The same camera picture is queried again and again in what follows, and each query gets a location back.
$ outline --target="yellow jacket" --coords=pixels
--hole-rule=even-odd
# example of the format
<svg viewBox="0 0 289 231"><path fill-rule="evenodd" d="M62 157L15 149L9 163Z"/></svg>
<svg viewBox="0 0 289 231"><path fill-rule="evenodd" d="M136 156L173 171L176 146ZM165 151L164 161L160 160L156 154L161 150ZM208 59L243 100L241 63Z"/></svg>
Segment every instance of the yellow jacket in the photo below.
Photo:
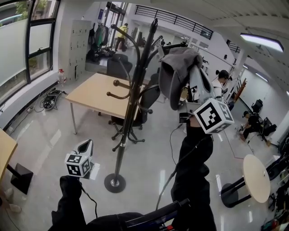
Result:
<svg viewBox="0 0 289 231"><path fill-rule="evenodd" d="M127 31L128 31L128 28L127 28L127 26L121 26L121 27L119 27L122 31L124 31L125 33L127 33ZM125 36L124 35L122 35L122 34L120 34L119 32L117 33L117 37L118 38L124 38Z"/></svg>

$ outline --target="round table top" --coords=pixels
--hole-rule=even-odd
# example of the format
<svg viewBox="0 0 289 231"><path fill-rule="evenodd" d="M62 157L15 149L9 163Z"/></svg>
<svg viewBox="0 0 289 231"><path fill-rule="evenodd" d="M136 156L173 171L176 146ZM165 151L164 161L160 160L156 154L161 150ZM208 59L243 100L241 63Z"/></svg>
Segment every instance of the round table top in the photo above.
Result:
<svg viewBox="0 0 289 231"><path fill-rule="evenodd" d="M270 180L265 166L256 156L245 156L243 174L251 196L259 203L266 202L270 195Z"/></svg>

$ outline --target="window frame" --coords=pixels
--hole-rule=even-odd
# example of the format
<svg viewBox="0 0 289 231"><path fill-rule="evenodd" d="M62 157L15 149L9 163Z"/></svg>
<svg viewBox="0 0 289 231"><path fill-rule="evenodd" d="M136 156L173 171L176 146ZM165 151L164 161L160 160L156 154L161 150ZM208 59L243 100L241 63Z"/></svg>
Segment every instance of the window frame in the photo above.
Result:
<svg viewBox="0 0 289 231"><path fill-rule="evenodd" d="M9 0L9 1L0 3L0 7L8 5L8 4L11 4L11 3L21 2L21 1L27 1L27 0ZM21 86L19 89L17 89L16 91L11 93L7 98L5 98L5 100L3 100L3 102L0 102L0 106L5 104L5 102L8 99L10 99L13 95L15 95L15 93L17 93L20 89L24 88L25 86L30 84L32 81L34 81L37 78L39 78L40 76L44 75L45 73L53 70L53 40L54 40L54 31L55 31L55 25L56 25L56 18L57 18L57 14L58 14L60 1L61 0L56 0L52 18L41 18L41 19L31 20L36 0L30 0L31 3L30 3L29 8L28 8L27 25L26 25L26 33L25 33L25 49L24 49L24 53L25 53L25 68L26 68L26 70L25 70L26 83L23 86ZM38 51L36 51L34 53L29 54L29 41L30 41L30 29L31 29L31 27L44 25L44 24L51 24L49 47L41 49L41 50L38 50ZM43 54L45 52L49 52L49 69L44 71L44 72L42 72L38 76L34 77L33 80L31 80L30 70L29 70L29 59L33 58L33 57L35 57L37 55Z"/></svg>

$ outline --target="ceiling light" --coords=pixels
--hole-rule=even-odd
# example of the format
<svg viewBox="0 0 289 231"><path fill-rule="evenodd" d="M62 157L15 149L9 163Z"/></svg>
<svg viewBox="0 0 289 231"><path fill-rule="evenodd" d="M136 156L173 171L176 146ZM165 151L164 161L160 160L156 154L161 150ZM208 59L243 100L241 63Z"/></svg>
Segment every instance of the ceiling light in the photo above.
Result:
<svg viewBox="0 0 289 231"><path fill-rule="evenodd" d="M268 82L267 79L265 79L263 76L260 76L257 72L256 72L256 75L258 75L261 79L265 80L266 82Z"/></svg>
<svg viewBox="0 0 289 231"><path fill-rule="evenodd" d="M260 35L254 35L254 34L241 33L240 35L244 40L248 42L253 42L253 43L263 45L263 46L267 46L277 51L281 51L281 52L284 51L282 44L276 39L263 37Z"/></svg>

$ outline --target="hand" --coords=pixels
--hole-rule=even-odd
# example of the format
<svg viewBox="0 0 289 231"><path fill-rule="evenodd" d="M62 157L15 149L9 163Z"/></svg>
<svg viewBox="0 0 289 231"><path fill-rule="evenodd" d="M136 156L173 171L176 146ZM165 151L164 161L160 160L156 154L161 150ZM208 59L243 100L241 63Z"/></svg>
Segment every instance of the hand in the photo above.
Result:
<svg viewBox="0 0 289 231"><path fill-rule="evenodd" d="M200 127L200 123L198 122L197 118L194 115L190 117L190 126L195 128Z"/></svg>

